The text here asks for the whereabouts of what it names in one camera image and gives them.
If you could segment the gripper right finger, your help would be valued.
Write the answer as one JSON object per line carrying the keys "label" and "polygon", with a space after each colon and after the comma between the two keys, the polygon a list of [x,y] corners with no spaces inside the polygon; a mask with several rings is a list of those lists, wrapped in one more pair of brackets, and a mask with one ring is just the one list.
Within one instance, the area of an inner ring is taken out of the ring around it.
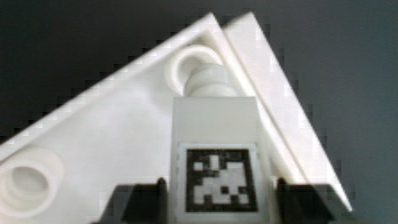
{"label": "gripper right finger", "polygon": [[325,184],[289,184],[277,179],[277,208],[282,224],[328,224],[332,212],[321,199]]}

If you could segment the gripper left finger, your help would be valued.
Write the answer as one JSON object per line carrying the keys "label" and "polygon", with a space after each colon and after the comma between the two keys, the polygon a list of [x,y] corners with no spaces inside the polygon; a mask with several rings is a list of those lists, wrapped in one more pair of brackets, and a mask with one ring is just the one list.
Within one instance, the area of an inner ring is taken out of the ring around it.
{"label": "gripper left finger", "polygon": [[99,219],[90,224],[166,224],[166,181],[117,185]]}

